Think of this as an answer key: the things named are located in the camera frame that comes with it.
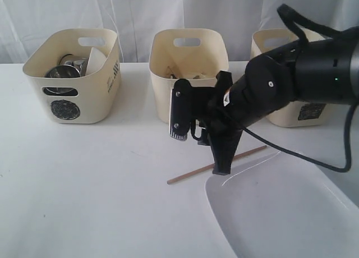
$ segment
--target chopstick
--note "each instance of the chopstick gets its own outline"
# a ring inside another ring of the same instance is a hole
[[[249,151],[245,151],[244,153],[237,154],[237,155],[235,155],[235,156],[233,157],[233,161],[238,160],[238,159],[241,159],[241,158],[244,158],[244,157],[247,157],[247,156],[249,156],[249,155],[251,155],[251,154],[257,153],[258,151],[264,150],[265,148],[267,148],[266,145],[261,146],[261,147],[259,147],[259,148],[255,148],[255,149],[249,150]],[[207,166],[205,166],[205,167],[202,167],[202,168],[193,170],[193,171],[191,171],[191,172],[188,172],[188,173],[183,174],[183,175],[181,175],[181,176],[178,176],[178,177],[176,177],[176,178],[172,178],[172,179],[170,179],[170,180],[167,181],[167,184],[168,184],[168,185],[174,184],[174,183],[176,183],[176,182],[178,182],[178,181],[181,181],[181,180],[183,180],[183,179],[192,177],[192,176],[197,175],[197,174],[199,174],[199,173],[201,173],[201,172],[204,172],[204,171],[213,169],[213,167],[214,167],[214,164],[209,164],[209,165],[207,165]]]

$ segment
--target white tabletop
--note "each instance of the white tabletop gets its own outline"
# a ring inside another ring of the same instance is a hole
[[[245,64],[231,63],[234,77]],[[21,67],[0,65],[0,257],[235,257],[206,198],[211,173],[166,183],[213,158],[209,147],[169,137],[156,115],[147,63],[121,64],[112,111],[93,125],[51,122]],[[321,127],[286,129],[263,120],[251,129],[342,165],[346,109]],[[237,151],[260,145],[244,134]],[[356,203],[358,163],[346,175],[328,173]]]

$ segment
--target white curtain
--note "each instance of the white curtain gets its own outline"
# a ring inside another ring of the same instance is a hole
[[[339,30],[359,25],[358,0],[0,0],[0,63],[23,63],[52,33],[104,27],[119,33],[124,62],[147,62],[154,35],[170,28],[220,32],[231,61],[250,55],[251,35],[284,27],[286,3]]]

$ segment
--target cream plastic bin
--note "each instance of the cream plastic bin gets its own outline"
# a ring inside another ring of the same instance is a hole
[[[47,71],[58,65],[65,54],[88,57],[91,47],[79,44],[80,38],[103,39],[99,49],[107,57],[102,68],[84,77],[72,79],[45,78]],[[108,29],[67,29],[53,34],[27,60],[23,67],[43,109],[59,123],[94,123],[109,113],[121,81],[117,34]],[[46,87],[71,87],[77,96],[47,95]]]
[[[200,44],[177,46],[176,39],[199,39]],[[214,86],[217,73],[228,70],[228,56],[222,36],[216,31],[169,29],[154,37],[149,65],[157,113],[168,122],[170,93],[176,82],[170,75],[188,79],[192,86]]]
[[[321,35],[308,29],[303,29],[309,41],[324,39]],[[251,58],[274,49],[276,46],[265,45],[269,40],[286,39],[292,42],[297,39],[295,34],[287,29],[269,29],[257,31],[252,36]],[[282,127],[297,127],[321,125],[333,111],[333,105],[314,104],[307,102],[291,102],[286,107],[273,112],[267,119]]]

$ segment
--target black cable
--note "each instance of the black cable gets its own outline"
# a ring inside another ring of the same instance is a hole
[[[333,165],[323,163],[321,161],[309,158],[309,157],[304,156],[302,154],[299,154],[299,153],[296,153],[294,151],[291,151],[291,150],[285,149],[283,147],[280,147],[280,146],[278,146],[278,145],[276,145],[276,144],[274,144],[274,143],[260,137],[259,135],[253,133],[252,131],[248,130],[247,128],[241,126],[240,123],[235,121],[226,112],[224,112],[224,111],[222,111],[222,112],[224,112],[224,114],[229,119],[236,122],[240,126],[240,128],[242,130],[244,130],[247,134],[249,134],[252,137],[258,139],[259,141],[267,144],[268,146],[271,146],[271,147],[273,147],[273,148],[275,148],[275,149],[277,149],[279,151],[282,151],[282,152],[284,152],[286,154],[293,155],[295,157],[303,159],[303,160],[305,160],[307,162],[310,162],[310,163],[313,163],[313,164],[316,164],[316,165],[320,165],[321,167],[324,167],[324,168],[328,168],[328,169],[330,169],[332,171],[339,172],[339,173],[345,173],[345,172],[348,172],[352,167],[352,150],[351,150],[351,143],[350,143],[350,129],[351,129],[351,125],[352,125],[353,116],[354,116],[355,110],[356,110],[358,105],[359,105],[359,100],[356,101],[355,104],[350,106],[350,108],[349,108],[349,110],[347,112],[346,121],[345,121],[345,124],[344,124],[344,154],[345,154],[345,157],[346,157],[346,164],[345,164],[345,166],[343,168],[335,167]]]

